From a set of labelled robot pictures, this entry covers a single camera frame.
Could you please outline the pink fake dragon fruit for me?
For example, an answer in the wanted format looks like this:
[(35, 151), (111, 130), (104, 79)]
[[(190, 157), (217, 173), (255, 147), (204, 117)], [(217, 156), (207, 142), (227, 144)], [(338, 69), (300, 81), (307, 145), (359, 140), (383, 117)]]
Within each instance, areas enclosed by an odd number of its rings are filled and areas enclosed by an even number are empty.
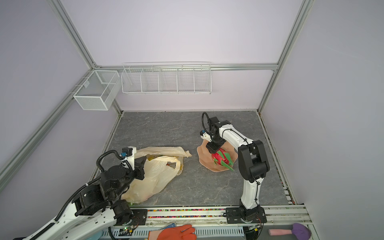
[(227, 170), (234, 171), (234, 162), (228, 152), (224, 149), (219, 149), (216, 153), (212, 154), (214, 164), (217, 166), (225, 167)]

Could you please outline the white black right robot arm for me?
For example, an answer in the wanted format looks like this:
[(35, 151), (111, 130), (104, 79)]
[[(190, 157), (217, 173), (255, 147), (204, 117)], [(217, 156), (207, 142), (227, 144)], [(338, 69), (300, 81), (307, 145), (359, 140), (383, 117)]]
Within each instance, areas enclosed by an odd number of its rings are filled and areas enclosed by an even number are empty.
[(213, 172), (232, 171), (238, 163), (244, 179), (238, 207), (225, 209), (229, 224), (265, 224), (265, 210), (260, 205), (261, 184), (270, 170), (262, 141), (254, 141), (238, 132), (229, 121), (210, 118), (202, 113), (203, 143), (198, 147), (199, 162)]

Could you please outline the translucent banana print plastic bag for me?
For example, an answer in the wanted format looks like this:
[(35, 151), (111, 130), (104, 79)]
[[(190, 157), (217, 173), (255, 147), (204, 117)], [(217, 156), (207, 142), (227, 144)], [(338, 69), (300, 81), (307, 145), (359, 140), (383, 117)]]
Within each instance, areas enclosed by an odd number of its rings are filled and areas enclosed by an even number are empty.
[(146, 157), (145, 178), (134, 180), (121, 199), (130, 204), (141, 204), (160, 193), (183, 172), (185, 158), (191, 157), (182, 147), (147, 147), (137, 150), (135, 159)]

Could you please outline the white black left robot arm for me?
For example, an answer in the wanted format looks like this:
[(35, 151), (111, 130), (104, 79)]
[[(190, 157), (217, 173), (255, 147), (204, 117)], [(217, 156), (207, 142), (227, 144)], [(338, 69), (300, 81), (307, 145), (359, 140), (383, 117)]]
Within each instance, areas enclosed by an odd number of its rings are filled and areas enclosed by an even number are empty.
[(134, 180), (145, 178), (147, 157), (135, 158), (137, 149), (109, 150), (96, 160), (99, 177), (84, 184), (64, 203), (56, 217), (27, 236), (28, 240), (85, 240), (113, 226), (143, 226), (144, 210), (132, 210), (122, 199)]

